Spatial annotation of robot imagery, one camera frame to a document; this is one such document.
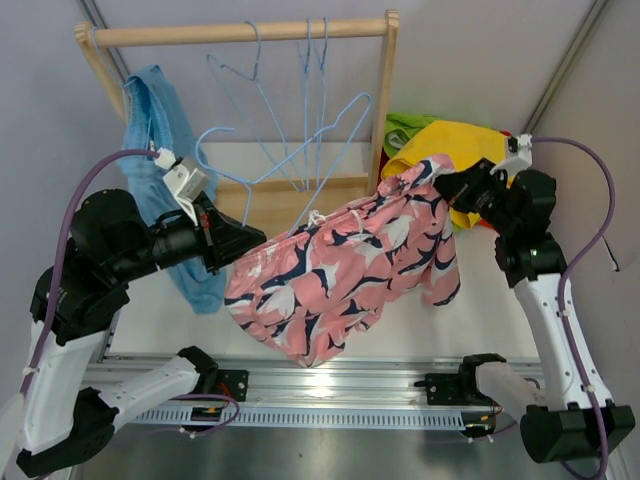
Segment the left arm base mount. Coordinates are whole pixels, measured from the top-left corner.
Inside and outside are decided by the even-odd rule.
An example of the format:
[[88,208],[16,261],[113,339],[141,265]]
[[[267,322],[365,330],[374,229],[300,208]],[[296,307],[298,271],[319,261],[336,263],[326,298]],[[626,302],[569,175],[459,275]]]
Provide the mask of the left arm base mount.
[[247,370],[214,369],[200,376],[192,394],[219,394],[244,402],[250,373]]

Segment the green shorts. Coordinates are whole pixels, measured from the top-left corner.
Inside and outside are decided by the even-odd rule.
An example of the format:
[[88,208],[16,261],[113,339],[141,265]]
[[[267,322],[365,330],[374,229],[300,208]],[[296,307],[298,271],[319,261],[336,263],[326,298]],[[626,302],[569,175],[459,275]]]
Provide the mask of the green shorts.
[[384,127],[383,150],[391,158],[396,155],[416,134],[437,121],[430,115],[388,113]]

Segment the blue hanger of pink shorts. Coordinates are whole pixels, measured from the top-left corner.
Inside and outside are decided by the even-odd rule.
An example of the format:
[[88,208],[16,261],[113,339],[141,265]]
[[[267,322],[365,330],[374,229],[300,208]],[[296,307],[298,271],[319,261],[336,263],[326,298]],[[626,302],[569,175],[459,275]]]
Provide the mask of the blue hanger of pink shorts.
[[328,213],[367,193],[373,146],[356,136],[371,107],[371,96],[359,93],[333,120],[281,151],[273,142],[213,142],[232,129],[211,127],[197,138],[193,157],[218,180],[216,207],[274,237],[302,224],[313,209]]

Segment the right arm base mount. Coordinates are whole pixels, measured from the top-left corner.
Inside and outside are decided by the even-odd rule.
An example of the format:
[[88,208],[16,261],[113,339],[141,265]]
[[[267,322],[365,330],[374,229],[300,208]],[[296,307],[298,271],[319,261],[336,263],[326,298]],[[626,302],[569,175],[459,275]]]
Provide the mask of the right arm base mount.
[[432,406],[483,406],[493,405],[493,401],[480,393],[476,387],[463,382],[457,373],[430,373],[413,383],[424,391],[427,403]]

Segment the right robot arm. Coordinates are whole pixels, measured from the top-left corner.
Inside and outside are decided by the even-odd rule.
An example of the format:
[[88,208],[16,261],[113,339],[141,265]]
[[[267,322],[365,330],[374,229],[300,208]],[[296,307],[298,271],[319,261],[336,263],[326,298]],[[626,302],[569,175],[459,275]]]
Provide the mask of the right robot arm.
[[556,182],[526,169],[511,181],[482,159],[434,182],[454,209],[477,213],[498,234],[495,259],[525,313],[541,362],[536,388],[497,354],[463,359],[456,380],[468,403],[495,401],[519,426],[525,450],[537,463],[599,459],[634,429],[628,406],[618,405],[588,352],[571,299],[569,268],[549,232]]

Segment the pink patterned shorts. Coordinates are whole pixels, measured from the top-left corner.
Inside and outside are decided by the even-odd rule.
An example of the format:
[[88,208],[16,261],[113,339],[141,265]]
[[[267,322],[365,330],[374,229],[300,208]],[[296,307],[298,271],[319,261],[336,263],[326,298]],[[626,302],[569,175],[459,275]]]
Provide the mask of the pink patterned shorts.
[[460,274],[449,207],[434,187],[453,170],[443,154],[384,180],[376,192],[323,216],[311,212],[236,261],[224,305],[239,327],[291,361],[314,367],[377,323],[416,287],[449,304]]

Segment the blue hanger of yellow shorts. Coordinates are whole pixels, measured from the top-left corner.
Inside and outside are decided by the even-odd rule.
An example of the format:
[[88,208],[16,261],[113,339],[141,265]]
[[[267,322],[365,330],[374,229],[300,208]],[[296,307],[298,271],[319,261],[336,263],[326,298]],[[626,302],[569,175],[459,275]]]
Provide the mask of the blue hanger of yellow shorts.
[[310,189],[310,162],[308,153],[309,140],[309,81],[310,81],[310,62],[311,62],[311,43],[312,43],[312,21],[306,19],[306,49],[303,50],[299,43],[296,44],[298,57],[302,73],[302,105],[303,105],[303,161],[304,161],[304,179],[303,186],[306,191]]

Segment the yellow shorts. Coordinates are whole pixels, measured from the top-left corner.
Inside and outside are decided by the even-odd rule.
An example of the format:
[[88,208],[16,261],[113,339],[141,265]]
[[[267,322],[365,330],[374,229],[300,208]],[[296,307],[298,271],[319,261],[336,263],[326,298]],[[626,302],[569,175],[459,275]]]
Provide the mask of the yellow shorts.
[[456,171],[473,166],[481,158],[498,163],[506,158],[506,137],[484,127],[436,120],[412,136],[397,153],[389,154],[382,176],[401,173],[436,154],[448,155]]

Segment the blue hanger of green shorts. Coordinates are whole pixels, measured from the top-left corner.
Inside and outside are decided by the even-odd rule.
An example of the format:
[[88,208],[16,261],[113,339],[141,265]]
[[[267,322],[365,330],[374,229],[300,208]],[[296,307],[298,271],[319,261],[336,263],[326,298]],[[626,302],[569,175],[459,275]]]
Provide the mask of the blue hanger of green shorts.
[[320,170],[321,170],[321,148],[323,141],[323,134],[320,130],[324,127],[324,119],[326,114],[327,104],[327,83],[326,83],[326,57],[328,51],[328,18],[323,19],[324,36],[322,50],[318,50],[314,47],[314,53],[317,60],[317,72],[318,79],[316,81],[316,137],[315,137],[315,179],[316,187],[320,186]]

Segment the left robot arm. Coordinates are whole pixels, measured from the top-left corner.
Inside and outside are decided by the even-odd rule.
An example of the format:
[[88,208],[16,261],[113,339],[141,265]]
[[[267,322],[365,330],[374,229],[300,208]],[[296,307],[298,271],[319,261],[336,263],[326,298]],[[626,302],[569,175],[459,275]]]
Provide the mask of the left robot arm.
[[125,424],[168,400],[218,393],[217,363],[195,346],[117,387],[82,384],[94,350],[128,303],[132,281],[187,260],[216,273],[266,239],[220,212],[205,194],[194,208],[194,217],[174,210],[147,224],[129,192],[108,189],[72,215],[62,266],[43,273],[30,307],[32,347],[40,359],[17,443],[17,465],[26,476],[91,459]]

